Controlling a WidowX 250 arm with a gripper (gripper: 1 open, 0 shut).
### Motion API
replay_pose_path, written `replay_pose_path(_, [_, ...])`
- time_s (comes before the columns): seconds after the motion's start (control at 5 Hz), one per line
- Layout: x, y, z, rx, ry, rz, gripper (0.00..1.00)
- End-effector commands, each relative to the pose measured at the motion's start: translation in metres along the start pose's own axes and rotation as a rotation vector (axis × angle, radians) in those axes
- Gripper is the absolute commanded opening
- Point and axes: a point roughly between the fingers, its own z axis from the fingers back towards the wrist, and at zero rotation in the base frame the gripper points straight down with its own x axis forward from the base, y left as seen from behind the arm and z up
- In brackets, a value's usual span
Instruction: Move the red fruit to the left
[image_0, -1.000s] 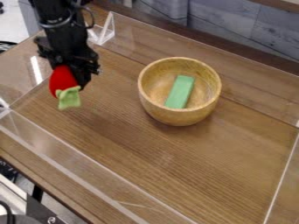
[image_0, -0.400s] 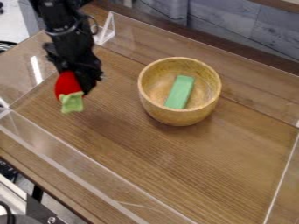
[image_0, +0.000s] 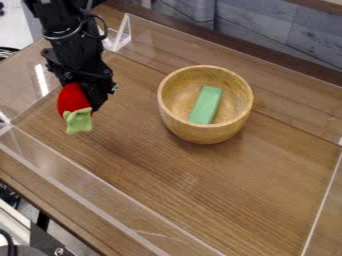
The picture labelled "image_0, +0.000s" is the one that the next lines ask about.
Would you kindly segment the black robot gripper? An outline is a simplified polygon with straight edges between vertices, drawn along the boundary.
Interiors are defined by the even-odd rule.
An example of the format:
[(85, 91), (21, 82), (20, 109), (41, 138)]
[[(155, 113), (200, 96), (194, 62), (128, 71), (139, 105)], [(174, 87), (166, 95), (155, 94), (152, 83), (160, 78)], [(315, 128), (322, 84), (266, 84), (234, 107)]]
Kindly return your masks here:
[(71, 82), (80, 84), (92, 110), (97, 111), (116, 91), (113, 71), (103, 60), (103, 40), (107, 35), (76, 33), (53, 36), (44, 33), (43, 36), (51, 43), (51, 47), (41, 50), (48, 70), (63, 87)]

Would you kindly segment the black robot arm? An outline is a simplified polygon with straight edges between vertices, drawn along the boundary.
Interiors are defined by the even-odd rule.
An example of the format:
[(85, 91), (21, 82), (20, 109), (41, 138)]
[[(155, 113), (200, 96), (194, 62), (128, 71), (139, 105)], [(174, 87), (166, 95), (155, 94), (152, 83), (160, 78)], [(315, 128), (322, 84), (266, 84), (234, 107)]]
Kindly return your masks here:
[(41, 24), (51, 47), (41, 50), (61, 86), (76, 82), (95, 111), (116, 92), (113, 71), (101, 58), (108, 26), (87, 9), (87, 0), (23, 0)]

